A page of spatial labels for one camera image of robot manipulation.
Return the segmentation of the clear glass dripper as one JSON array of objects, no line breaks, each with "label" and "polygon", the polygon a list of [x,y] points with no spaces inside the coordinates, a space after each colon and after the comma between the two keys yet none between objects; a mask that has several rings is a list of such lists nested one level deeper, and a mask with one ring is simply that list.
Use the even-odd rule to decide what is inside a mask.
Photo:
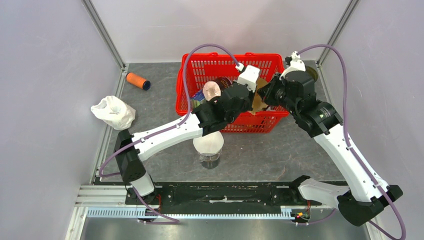
[{"label": "clear glass dripper", "polygon": [[218,151],[216,153],[199,153],[199,161],[200,162],[215,162],[217,160],[219,160],[220,156],[221,156],[221,151]]}]

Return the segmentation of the white paper coffee filter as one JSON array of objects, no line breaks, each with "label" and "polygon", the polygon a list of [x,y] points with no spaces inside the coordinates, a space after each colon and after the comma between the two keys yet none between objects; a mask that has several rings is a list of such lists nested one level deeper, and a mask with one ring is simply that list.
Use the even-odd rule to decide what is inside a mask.
[{"label": "white paper coffee filter", "polygon": [[205,136],[193,139],[195,150],[201,155],[217,154],[224,145],[224,137],[221,132],[213,132]]}]

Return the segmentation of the dark green glass dripper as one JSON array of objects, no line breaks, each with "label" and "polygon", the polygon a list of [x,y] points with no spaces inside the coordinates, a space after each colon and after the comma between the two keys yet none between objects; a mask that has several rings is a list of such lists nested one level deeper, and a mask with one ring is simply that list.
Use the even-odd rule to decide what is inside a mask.
[{"label": "dark green glass dripper", "polygon": [[312,66],[306,65],[305,72],[307,73],[309,80],[311,81],[313,80],[314,83],[318,81],[319,79],[318,72]]}]

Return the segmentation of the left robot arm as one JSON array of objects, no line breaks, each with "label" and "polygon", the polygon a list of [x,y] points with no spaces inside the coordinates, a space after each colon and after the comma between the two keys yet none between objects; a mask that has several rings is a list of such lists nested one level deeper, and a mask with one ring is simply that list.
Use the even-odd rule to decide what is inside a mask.
[{"label": "left robot arm", "polygon": [[121,131],[114,158],[123,182],[132,186],[144,204],[152,204],[157,191],[143,161],[183,141],[221,131],[240,114],[252,110],[259,76],[259,68],[244,66],[237,80],[220,96],[202,103],[183,118],[145,132],[130,134],[128,130]]}]

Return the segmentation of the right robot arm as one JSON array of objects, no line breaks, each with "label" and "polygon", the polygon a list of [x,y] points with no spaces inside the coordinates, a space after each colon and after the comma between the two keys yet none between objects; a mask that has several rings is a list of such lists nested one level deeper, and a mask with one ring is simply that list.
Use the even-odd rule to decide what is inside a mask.
[{"label": "right robot arm", "polygon": [[403,191],[379,176],[346,132],[337,110],[317,99],[316,78],[300,55],[293,52],[286,63],[287,68],[275,73],[257,93],[265,104],[286,109],[326,151],[346,181],[345,186],[337,186],[303,175],[293,181],[289,200],[296,205],[306,200],[322,203],[338,210],[352,225],[361,226],[398,200]]}]

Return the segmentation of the brown paper coffee filter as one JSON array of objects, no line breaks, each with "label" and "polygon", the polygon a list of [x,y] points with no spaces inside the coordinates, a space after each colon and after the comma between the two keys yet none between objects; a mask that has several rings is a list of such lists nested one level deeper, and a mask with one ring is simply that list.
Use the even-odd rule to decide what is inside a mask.
[{"label": "brown paper coffee filter", "polygon": [[265,111],[269,107],[267,104],[265,104],[262,101],[262,98],[258,94],[258,90],[266,86],[267,84],[268,82],[261,77],[259,77],[256,80],[256,90],[255,90],[255,95],[252,102],[252,110],[249,111],[249,113],[253,116],[255,116],[258,112]]}]

